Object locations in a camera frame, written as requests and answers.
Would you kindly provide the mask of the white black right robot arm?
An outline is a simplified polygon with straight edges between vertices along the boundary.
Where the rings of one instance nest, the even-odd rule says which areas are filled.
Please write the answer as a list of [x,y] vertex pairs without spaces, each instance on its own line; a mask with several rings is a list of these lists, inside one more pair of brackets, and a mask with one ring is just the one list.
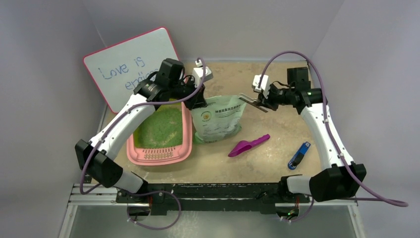
[[345,199],[356,195],[359,184],[367,172],[363,164],[356,164],[345,150],[324,104],[320,88],[312,88],[306,67],[287,69],[286,88],[277,88],[267,75],[256,75],[252,88],[258,93],[257,105],[263,110],[277,110],[280,105],[291,105],[309,128],[321,162],[321,172],[308,177],[303,175],[282,177],[278,188],[279,198],[291,201],[298,193],[310,195],[315,201]]

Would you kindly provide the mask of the green litter bag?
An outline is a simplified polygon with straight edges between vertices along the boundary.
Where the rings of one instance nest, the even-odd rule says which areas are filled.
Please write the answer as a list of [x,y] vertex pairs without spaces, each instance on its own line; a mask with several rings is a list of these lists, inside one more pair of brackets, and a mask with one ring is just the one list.
[[214,96],[207,98],[206,102],[206,107],[191,111],[195,143],[217,142],[234,136],[241,130],[239,121],[246,103],[239,96]]

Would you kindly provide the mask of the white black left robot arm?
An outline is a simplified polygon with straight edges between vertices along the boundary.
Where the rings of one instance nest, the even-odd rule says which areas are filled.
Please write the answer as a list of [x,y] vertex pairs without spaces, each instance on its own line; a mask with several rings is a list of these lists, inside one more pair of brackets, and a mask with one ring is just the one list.
[[140,81],[128,102],[112,121],[89,141],[79,140],[75,153],[82,171],[80,193],[84,191],[85,175],[99,185],[115,187],[128,192],[136,203],[148,196],[148,182],[133,172],[125,171],[114,159],[126,140],[162,105],[184,103],[188,109],[203,107],[204,82],[212,79],[210,69],[202,58],[197,58],[198,75],[184,82],[184,64],[175,59],[164,59],[160,68]]

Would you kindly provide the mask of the purple plastic scoop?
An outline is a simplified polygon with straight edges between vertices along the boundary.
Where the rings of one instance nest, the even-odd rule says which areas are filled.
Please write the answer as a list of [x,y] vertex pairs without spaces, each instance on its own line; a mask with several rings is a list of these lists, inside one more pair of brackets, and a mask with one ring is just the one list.
[[246,151],[249,151],[251,149],[253,149],[254,147],[257,147],[263,143],[265,143],[266,141],[268,141],[271,138],[271,136],[269,134],[265,134],[262,137],[252,140],[252,141],[246,141],[246,140],[241,140],[239,141],[235,147],[228,153],[228,157],[229,158],[233,158],[236,157]]

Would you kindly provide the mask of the pink green litter box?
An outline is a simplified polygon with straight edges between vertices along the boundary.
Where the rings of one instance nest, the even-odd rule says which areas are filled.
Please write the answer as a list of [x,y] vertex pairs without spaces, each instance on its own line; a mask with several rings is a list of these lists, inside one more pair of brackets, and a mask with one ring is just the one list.
[[163,166],[181,162],[190,155],[193,135],[191,114],[183,103],[161,106],[158,110],[167,107],[176,107],[181,110],[183,125],[182,144],[160,149],[137,148],[134,146],[133,134],[135,130],[127,140],[127,158],[131,163],[140,166]]

